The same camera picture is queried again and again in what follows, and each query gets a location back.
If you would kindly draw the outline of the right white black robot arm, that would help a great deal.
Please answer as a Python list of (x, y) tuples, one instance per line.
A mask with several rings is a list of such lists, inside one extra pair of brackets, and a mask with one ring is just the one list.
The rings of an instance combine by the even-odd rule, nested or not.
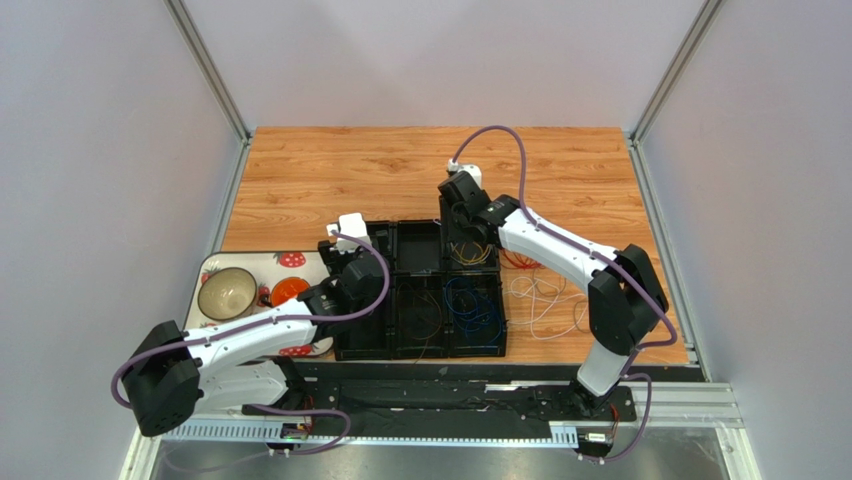
[(586, 295), (594, 342), (571, 382), (569, 400), (586, 412), (601, 409), (669, 308), (647, 252), (584, 239), (509, 195), (491, 199), (464, 171), (450, 175), (438, 191), (442, 222), (451, 232), (536, 261)]

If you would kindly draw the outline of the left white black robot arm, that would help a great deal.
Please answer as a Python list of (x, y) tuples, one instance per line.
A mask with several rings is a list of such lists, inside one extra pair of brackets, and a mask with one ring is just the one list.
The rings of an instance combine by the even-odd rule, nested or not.
[(331, 337), (382, 304), (392, 279), (385, 257), (367, 235), (329, 232), (331, 250), (347, 263), (300, 296), (222, 325), (183, 330), (168, 320), (151, 328), (110, 381), (114, 401), (132, 411), (142, 435), (228, 409), (270, 410), (292, 381), (269, 354)]

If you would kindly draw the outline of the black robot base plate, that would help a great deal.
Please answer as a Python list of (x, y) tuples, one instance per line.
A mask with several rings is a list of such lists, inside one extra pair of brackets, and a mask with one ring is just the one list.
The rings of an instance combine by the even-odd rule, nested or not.
[(356, 437), (543, 439), (553, 422), (610, 431), (641, 419), (631, 390), (581, 399), (575, 365), (281, 360), (282, 410), (341, 410)]

